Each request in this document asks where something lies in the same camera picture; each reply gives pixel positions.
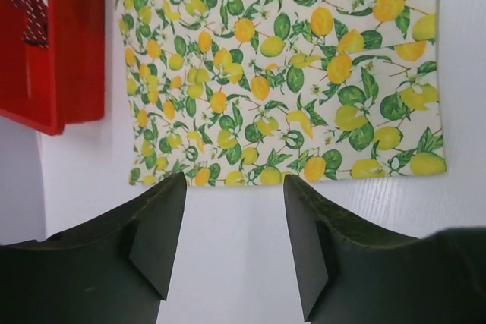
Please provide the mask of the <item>red plastic bin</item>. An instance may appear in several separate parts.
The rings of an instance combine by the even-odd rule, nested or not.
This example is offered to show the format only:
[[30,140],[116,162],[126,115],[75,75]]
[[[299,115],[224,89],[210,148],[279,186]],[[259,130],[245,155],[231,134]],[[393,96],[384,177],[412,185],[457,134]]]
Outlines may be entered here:
[[1,115],[48,135],[104,116],[105,0],[48,0],[45,48],[21,37],[27,15],[1,0]]

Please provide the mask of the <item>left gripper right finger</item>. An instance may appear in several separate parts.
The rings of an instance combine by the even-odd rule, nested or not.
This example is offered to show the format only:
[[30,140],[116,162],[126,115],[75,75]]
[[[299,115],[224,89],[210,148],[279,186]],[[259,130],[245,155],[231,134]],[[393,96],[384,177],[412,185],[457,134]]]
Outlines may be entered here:
[[283,184],[307,323],[483,323],[485,229],[424,238],[380,227],[296,175]]

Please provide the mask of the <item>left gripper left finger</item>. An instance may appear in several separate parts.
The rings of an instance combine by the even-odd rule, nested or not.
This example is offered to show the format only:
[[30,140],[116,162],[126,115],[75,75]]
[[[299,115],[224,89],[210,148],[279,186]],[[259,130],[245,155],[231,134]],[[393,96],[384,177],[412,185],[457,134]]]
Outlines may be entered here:
[[44,241],[1,248],[3,323],[155,323],[166,300],[187,184],[175,173]]

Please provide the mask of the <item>lemon print skirt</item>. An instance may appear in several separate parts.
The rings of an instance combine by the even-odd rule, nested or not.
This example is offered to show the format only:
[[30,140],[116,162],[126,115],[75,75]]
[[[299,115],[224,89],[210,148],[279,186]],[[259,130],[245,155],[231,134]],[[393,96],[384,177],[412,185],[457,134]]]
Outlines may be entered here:
[[115,0],[129,183],[191,186],[447,170],[438,0]]

